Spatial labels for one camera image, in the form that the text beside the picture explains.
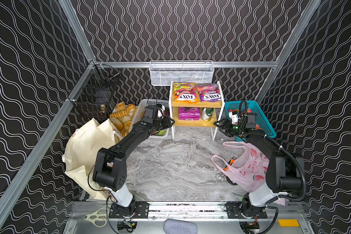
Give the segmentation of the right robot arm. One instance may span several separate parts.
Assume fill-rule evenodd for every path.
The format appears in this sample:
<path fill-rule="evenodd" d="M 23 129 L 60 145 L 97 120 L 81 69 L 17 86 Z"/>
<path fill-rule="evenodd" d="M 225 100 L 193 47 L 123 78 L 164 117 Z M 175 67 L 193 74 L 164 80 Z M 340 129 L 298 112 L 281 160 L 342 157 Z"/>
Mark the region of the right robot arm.
<path fill-rule="evenodd" d="M 239 124 L 234 124 L 231 119 L 222 119 L 214 123 L 226 136 L 237 136 L 244 143 L 251 144 L 253 149 L 258 149 L 259 158 L 267 158 L 264 183 L 244 196 L 242 208 L 258 209 L 280 199 L 302 201 L 307 187 L 303 157 L 290 153 L 264 130 L 258 128 L 253 122 L 254 116 L 254 113 L 240 114 Z"/>

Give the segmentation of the orange Fox's candy bag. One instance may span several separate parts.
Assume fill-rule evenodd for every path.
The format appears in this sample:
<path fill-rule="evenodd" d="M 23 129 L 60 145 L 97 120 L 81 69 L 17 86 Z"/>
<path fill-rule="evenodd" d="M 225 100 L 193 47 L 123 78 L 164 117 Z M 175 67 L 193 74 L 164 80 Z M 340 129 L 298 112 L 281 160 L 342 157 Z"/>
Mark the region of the orange Fox's candy bag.
<path fill-rule="evenodd" d="M 198 103 L 199 98 L 194 83 L 174 83 L 174 100 L 181 103 Z"/>

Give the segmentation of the purple snack packet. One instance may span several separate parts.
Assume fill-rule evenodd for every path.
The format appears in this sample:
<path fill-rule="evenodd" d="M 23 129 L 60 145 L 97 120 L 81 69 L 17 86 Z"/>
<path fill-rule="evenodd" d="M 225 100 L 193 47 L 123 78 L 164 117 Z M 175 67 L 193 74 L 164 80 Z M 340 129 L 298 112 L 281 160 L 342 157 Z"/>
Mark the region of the purple snack packet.
<path fill-rule="evenodd" d="M 178 119 L 181 121 L 198 121 L 200 119 L 200 109 L 197 107 L 179 107 Z"/>

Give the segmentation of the white plastic vegetable basket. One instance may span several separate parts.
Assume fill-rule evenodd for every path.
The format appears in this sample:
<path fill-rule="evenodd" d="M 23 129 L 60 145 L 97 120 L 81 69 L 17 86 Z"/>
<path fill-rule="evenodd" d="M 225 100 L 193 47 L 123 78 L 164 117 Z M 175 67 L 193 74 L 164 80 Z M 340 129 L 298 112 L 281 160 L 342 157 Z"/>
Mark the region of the white plastic vegetable basket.
<path fill-rule="evenodd" d="M 130 137 L 165 138 L 174 120 L 169 114 L 169 102 L 159 99 L 140 101 L 129 128 Z"/>

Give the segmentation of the teal plastic fruit basket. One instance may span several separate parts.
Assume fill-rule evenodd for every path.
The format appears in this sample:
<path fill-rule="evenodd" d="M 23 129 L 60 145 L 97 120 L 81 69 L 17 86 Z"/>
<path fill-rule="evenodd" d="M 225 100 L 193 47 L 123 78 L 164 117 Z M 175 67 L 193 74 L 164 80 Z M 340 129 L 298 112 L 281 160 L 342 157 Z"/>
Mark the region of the teal plastic fruit basket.
<path fill-rule="evenodd" d="M 236 110 L 239 108 L 241 101 L 228 101 L 225 102 L 225 111 L 226 111 L 226 118 L 230 119 L 229 116 L 230 110 Z M 264 112 L 260 108 L 259 104 L 254 100 L 247 100 L 246 101 L 248 108 L 256 114 L 256 124 L 265 132 L 268 137 L 275 138 L 277 136 L 274 128 L 268 121 L 267 117 L 265 116 Z"/>

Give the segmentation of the long braided bread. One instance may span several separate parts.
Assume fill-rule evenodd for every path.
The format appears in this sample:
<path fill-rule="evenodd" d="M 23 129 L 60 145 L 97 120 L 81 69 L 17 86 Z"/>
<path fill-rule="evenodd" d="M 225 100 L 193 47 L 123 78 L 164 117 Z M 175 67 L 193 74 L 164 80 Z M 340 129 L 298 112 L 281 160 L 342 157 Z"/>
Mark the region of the long braided bread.
<path fill-rule="evenodd" d="M 127 109 L 123 109 L 110 114 L 110 118 L 120 119 L 126 115 L 129 115 L 129 111 Z"/>

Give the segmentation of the grey cloth pad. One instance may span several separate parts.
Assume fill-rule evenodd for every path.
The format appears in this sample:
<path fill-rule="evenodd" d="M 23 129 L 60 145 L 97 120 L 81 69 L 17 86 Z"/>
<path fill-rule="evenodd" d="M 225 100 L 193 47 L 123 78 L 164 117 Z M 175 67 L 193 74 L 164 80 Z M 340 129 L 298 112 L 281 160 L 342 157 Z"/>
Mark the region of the grey cloth pad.
<path fill-rule="evenodd" d="M 166 234 L 197 234 L 198 227 L 193 222 L 167 219 L 164 222 L 163 230 Z"/>

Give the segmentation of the pink plastic grocery bag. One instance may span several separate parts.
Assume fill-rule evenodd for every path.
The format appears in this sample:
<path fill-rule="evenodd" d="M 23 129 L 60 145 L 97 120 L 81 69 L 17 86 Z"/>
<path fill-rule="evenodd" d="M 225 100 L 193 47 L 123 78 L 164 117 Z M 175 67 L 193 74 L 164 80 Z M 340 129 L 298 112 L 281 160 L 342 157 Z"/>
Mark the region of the pink plastic grocery bag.
<path fill-rule="evenodd" d="M 252 206 L 262 207 L 271 202 L 285 205 L 285 199 L 279 197 L 282 193 L 273 192 L 266 183 L 269 158 L 264 153 L 242 141 L 227 141 L 223 147 L 235 159 L 231 168 L 224 171 L 226 160 L 218 155 L 213 155 L 211 161 L 231 182 L 249 193 L 248 200 Z"/>

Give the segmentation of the large bread loaf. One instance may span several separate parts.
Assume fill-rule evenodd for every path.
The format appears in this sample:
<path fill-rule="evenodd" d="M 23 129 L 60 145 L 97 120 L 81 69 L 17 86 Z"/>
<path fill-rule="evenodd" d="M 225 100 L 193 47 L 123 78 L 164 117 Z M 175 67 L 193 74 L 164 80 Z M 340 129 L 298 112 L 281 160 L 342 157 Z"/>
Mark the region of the large bread loaf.
<path fill-rule="evenodd" d="M 109 120 L 119 131 L 122 131 L 124 129 L 123 122 L 120 119 L 113 117 L 113 118 L 110 118 Z"/>

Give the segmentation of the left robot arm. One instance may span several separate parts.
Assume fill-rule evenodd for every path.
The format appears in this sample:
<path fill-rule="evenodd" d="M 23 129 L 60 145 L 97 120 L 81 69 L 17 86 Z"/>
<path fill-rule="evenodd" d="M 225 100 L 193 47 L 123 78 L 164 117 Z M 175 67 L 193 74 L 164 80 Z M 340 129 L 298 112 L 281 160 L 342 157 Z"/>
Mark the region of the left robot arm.
<path fill-rule="evenodd" d="M 125 182 L 127 179 L 126 161 L 131 153 L 150 136 L 171 128 L 175 121 L 164 114 L 158 106 L 149 105 L 140 121 L 133 125 L 131 132 L 119 143 L 106 149 L 101 148 L 96 162 L 91 170 L 92 181 L 102 189 L 108 191 L 115 198 L 120 207 L 130 207 L 134 196 L 129 192 Z"/>

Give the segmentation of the green drink can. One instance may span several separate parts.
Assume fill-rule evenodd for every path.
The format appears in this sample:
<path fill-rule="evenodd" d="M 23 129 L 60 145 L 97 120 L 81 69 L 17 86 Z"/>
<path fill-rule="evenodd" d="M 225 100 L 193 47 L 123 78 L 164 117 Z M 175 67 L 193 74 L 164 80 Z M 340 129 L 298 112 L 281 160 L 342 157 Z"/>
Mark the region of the green drink can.
<path fill-rule="evenodd" d="M 209 122 L 213 116 L 214 108 L 203 108 L 201 119 L 205 122 Z"/>

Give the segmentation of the purple Fox's candy bag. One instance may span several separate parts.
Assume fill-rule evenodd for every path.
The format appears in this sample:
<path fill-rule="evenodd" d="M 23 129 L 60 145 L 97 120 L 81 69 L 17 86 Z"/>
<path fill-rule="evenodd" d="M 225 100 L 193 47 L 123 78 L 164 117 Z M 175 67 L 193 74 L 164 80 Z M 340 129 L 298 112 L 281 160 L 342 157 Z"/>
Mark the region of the purple Fox's candy bag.
<path fill-rule="evenodd" d="M 222 100 L 217 84 L 197 84 L 196 89 L 201 102 L 217 102 Z"/>

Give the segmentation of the cream canvas tote bag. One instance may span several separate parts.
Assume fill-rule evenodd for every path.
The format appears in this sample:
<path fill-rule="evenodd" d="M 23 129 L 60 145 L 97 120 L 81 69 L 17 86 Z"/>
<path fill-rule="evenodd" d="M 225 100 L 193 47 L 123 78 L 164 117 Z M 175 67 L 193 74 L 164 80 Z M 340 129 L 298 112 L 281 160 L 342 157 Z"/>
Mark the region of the cream canvas tote bag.
<path fill-rule="evenodd" d="M 110 148 L 122 139 L 121 133 L 110 120 L 100 124 L 91 119 L 77 129 L 69 138 L 62 162 L 66 165 L 65 174 L 74 180 L 93 199 L 105 200 L 108 196 L 102 188 L 92 181 L 91 168 L 96 162 L 101 148 Z"/>

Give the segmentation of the orange box cutter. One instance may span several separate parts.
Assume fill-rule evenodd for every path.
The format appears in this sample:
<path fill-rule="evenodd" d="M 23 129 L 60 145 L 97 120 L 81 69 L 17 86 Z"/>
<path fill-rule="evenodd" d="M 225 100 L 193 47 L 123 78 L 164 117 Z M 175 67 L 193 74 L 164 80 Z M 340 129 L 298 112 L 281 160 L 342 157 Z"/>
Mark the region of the orange box cutter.
<path fill-rule="evenodd" d="M 230 159 L 229 160 L 229 162 L 226 162 L 226 161 L 224 161 L 224 163 L 226 164 L 226 166 L 225 166 L 225 168 L 223 169 L 224 171 L 228 171 L 230 168 L 231 168 L 231 166 L 232 166 L 232 164 L 235 162 L 235 159 Z"/>

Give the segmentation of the yellow tag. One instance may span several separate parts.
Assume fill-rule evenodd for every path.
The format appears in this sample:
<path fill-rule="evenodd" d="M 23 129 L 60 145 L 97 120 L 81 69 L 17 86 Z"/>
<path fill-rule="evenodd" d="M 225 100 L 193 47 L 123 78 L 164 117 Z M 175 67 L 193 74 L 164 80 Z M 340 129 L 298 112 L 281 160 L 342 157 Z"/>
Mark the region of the yellow tag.
<path fill-rule="evenodd" d="M 299 227 L 300 226 L 297 219 L 279 219 L 278 224 L 280 227 Z"/>

